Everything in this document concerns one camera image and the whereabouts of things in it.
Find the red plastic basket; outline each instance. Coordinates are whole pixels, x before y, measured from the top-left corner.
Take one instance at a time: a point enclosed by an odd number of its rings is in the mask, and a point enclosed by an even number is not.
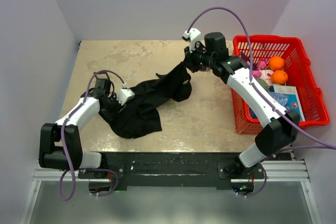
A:
[[[305,121],[300,127],[306,129],[316,125],[326,125],[330,122],[322,91],[316,86],[310,70],[310,60],[298,38],[279,37],[274,35],[250,36],[254,63],[259,59],[267,61],[274,55],[285,60],[285,72],[288,75],[287,85],[297,88]],[[236,36],[233,39],[234,55],[243,52],[250,56],[246,36]],[[235,113],[236,130],[239,134],[258,134],[262,127],[258,119],[252,119],[247,103],[240,95],[231,89]]]

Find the marble pattern surface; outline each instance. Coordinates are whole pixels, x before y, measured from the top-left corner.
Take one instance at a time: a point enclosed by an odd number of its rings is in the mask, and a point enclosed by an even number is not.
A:
[[[156,79],[184,58],[182,40],[84,40],[81,42],[61,116],[78,102],[92,73],[117,72],[132,87]],[[227,46],[232,52],[232,42]],[[80,132],[83,149],[119,152],[241,152],[253,135],[239,135],[230,88],[209,72],[191,74],[192,94],[183,102],[173,100],[158,107],[162,131],[137,139],[124,139],[95,115]],[[120,81],[111,76],[116,89]]]

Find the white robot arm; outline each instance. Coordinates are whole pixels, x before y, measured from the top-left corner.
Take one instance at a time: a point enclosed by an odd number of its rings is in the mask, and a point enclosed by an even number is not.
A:
[[[102,163],[99,152],[84,151],[81,147],[79,132],[90,119],[104,108],[111,113],[118,113],[134,97],[131,89],[122,88],[110,95],[111,82],[109,79],[97,79],[95,87],[84,98],[80,98],[76,106],[63,118],[55,123],[46,123],[41,128],[39,164],[41,167],[64,169],[68,168],[68,161],[62,146],[55,146],[60,141],[60,132],[65,123],[65,142],[75,170],[84,168],[98,168]]]
[[[184,49],[183,62],[186,67],[191,72],[197,72],[202,67],[211,68],[214,75],[220,77],[246,101],[264,128],[256,136],[255,143],[239,155],[235,164],[238,169],[256,165],[296,139],[297,131],[280,117],[252,87],[247,64],[238,56],[229,56],[223,34],[215,32],[205,35],[205,45],[201,43],[201,32],[196,28],[192,28],[189,33],[186,31],[182,38],[190,43]],[[296,111],[286,111],[254,78],[252,83],[275,105],[277,110],[295,124],[299,124],[300,117]]]

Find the wire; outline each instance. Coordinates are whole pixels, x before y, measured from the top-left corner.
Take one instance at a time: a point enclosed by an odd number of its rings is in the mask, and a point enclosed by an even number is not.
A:
[[[301,149],[328,149],[333,150],[332,148],[326,147],[324,145],[301,145],[301,146],[292,146],[289,148],[281,149],[277,151],[275,154],[284,153],[287,151],[293,151],[293,150],[301,150]]]
[[[250,183],[250,181],[251,181],[251,174],[248,176],[248,182],[247,182],[246,185],[248,185],[248,183]]]
[[[207,12],[211,11],[211,10],[225,10],[229,13],[231,13],[232,15],[234,15],[236,17],[236,19],[240,22],[241,26],[243,27],[243,30],[245,31],[245,33],[247,33],[246,31],[246,28],[243,24],[243,21],[239,18],[239,16],[232,10],[228,9],[228,8],[225,8],[225,7],[221,7],[221,6],[215,6],[215,7],[210,7],[204,11],[202,11],[200,14],[198,14],[198,16],[191,22],[188,30],[187,30],[187,33],[189,33],[189,31],[191,30],[191,28],[193,27],[193,25],[195,25],[196,21],[202,17],[204,14],[206,14]]]
[[[108,173],[108,174],[109,174],[109,180],[112,183],[112,181],[113,181],[113,174],[112,173]]]
[[[63,193],[62,193],[62,182],[63,182],[63,179],[64,179],[64,176],[66,175],[66,173],[68,172],[68,170],[66,170],[60,180],[59,180],[59,184],[58,184],[58,194],[59,194],[59,197],[64,200],[64,201],[67,201],[69,199],[71,199],[75,193],[75,190],[76,190],[76,174],[75,174],[75,169],[74,169],[74,166],[72,164],[72,161],[71,161],[71,157],[70,157],[70,154],[69,154],[69,151],[68,151],[68,147],[67,147],[67,144],[65,142],[65,126],[67,125],[67,122],[70,120],[70,118],[84,105],[84,103],[86,102],[86,99],[88,97],[88,94],[89,94],[89,90],[90,90],[90,86],[91,86],[91,83],[93,81],[93,79],[98,75],[98,74],[102,74],[102,73],[111,73],[111,74],[114,74],[115,76],[117,76],[123,85],[125,85],[125,82],[124,80],[115,72],[113,71],[110,71],[110,70],[100,70],[96,73],[93,74],[93,76],[90,78],[89,80],[89,83],[88,83],[88,86],[87,86],[87,89],[85,91],[85,96],[84,96],[84,99],[83,99],[83,103],[80,103],[77,107],[74,108],[73,111],[71,111],[68,115],[67,118],[65,118],[63,124],[62,124],[62,127],[61,127],[61,142],[62,142],[62,145],[63,145],[63,150],[64,150],[64,154],[67,158],[67,161],[68,161],[68,165],[69,165],[69,171],[71,173],[71,181],[72,181],[72,189],[71,189],[71,192],[69,194],[68,197],[64,197],[63,196]]]
[[[114,83],[113,83],[113,81],[110,81],[110,83],[111,83],[111,85],[112,85],[112,92],[110,92],[110,93],[114,94],[114,91],[115,91]]]
[[[266,173],[266,170],[261,163],[260,163],[260,167],[261,167],[261,170],[263,171],[264,177],[265,177],[262,186],[255,193],[252,193],[250,195],[241,195],[239,193],[236,193],[236,195],[239,195],[239,196],[244,197],[244,198],[250,198],[250,197],[253,197],[253,196],[257,195],[258,193],[260,193],[264,189],[264,187],[266,186],[266,182],[267,182],[267,173]]]
[[[90,170],[90,171],[93,171],[93,172],[107,172],[107,173],[112,173],[114,175],[114,177],[116,178],[116,181],[115,181],[115,185],[112,187],[112,182],[111,182],[111,188],[110,190],[105,193],[105,194],[99,194],[98,192],[96,193],[96,196],[97,197],[103,197],[103,196],[107,196],[107,195],[110,195],[111,193],[113,193],[113,191],[116,189],[117,185],[118,185],[118,176],[117,174],[112,171],[112,170],[109,170],[109,169],[100,169],[100,168],[87,168],[86,170]]]

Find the white wall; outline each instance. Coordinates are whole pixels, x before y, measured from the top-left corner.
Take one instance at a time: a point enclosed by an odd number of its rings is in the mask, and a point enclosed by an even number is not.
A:
[[[309,130],[322,140],[336,145],[336,0],[291,0],[282,14],[274,34],[299,37],[311,59],[317,85],[323,90],[331,124]],[[312,142],[301,137],[298,144]],[[335,223],[336,153],[330,150],[301,151],[307,161],[313,192],[323,223]]]
[[[39,129],[59,115],[77,43],[56,0],[0,0],[0,222],[19,223]]]
[[[202,10],[222,5],[236,11],[250,34],[269,34],[289,0],[57,0],[80,39],[180,39]],[[232,39],[243,31],[231,14],[214,11],[197,27]]]

